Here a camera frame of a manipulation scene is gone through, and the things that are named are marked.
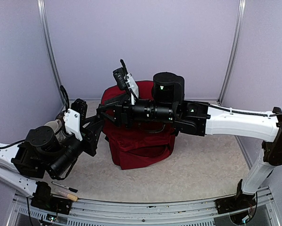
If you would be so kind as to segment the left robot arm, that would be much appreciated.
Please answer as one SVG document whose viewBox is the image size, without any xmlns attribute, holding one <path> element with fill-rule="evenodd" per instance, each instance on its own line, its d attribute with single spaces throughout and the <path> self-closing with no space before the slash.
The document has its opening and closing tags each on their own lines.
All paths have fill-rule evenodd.
<svg viewBox="0 0 282 226">
<path fill-rule="evenodd" d="M 41 179 L 48 173 L 53 180 L 64 180 L 82 153 L 95 156 L 104 125 L 100 105 L 96 114 L 87 118 L 86 102 L 77 99 L 70 103 L 64 86 L 59 89 L 65 109 L 56 129 L 43 125 L 29 130 L 24 140 L 0 146 L 0 181 L 27 198 L 37 199 L 48 210 L 56 205 L 56 198 Z"/>
</svg>

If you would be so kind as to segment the red student backpack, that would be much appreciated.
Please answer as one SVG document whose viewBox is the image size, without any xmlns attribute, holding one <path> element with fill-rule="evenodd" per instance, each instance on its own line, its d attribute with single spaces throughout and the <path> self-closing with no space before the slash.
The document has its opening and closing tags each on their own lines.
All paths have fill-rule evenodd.
<svg viewBox="0 0 282 226">
<path fill-rule="evenodd" d="M 118 127 L 105 119 L 103 133 L 115 165 L 122 170 L 144 168 L 172 154 L 176 135 L 171 123 L 141 121 L 133 112 L 129 120 L 130 125 Z"/>
</svg>

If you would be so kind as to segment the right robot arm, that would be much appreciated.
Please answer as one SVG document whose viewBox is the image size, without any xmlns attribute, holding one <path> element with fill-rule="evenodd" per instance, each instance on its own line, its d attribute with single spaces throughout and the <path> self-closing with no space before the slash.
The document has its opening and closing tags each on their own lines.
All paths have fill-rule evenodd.
<svg viewBox="0 0 282 226">
<path fill-rule="evenodd" d="M 99 105 L 97 113 L 117 126 L 134 121 L 170 123 L 177 132 L 195 135 L 233 135 L 262 140 L 259 157 L 237 186 L 231 199 L 236 209 L 246 205 L 273 169 L 282 165 L 282 111 L 256 112 L 224 108 L 184 98 L 184 78 L 161 72 L 153 76 L 152 100 L 139 96 L 138 85 L 129 73 L 117 69 L 113 76 L 125 91 Z"/>
</svg>

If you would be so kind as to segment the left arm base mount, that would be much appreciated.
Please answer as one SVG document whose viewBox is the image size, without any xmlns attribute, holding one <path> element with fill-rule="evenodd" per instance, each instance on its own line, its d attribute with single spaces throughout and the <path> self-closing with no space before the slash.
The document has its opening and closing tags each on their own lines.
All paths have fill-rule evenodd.
<svg viewBox="0 0 282 226">
<path fill-rule="evenodd" d="M 70 199 L 56 197 L 51 193 L 51 187 L 46 182 L 36 182 L 31 205 L 41 210 L 69 215 L 73 202 Z"/>
</svg>

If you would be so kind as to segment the black pen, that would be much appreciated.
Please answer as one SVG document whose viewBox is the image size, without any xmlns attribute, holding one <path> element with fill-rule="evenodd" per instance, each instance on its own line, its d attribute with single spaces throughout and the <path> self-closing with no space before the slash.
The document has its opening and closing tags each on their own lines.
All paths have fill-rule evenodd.
<svg viewBox="0 0 282 226">
<path fill-rule="evenodd" d="M 58 186 L 58 187 L 67 189 L 67 190 L 69 190 L 69 191 L 71 191 L 71 192 L 73 192 L 73 193 L 77 193 L 77 192 L 78 192 L 77 189 L 72 188 L 72 187 L 69 187 L 69 186 L 66 186 L 66 185 L 63 185 L 63 184 L 60 184 L 60 183 L 58 183 L 58 182 L 52 181 L 51 183 L 52 183 L 53 185 L 55 185 L 55 186 Z"/>
</svg>

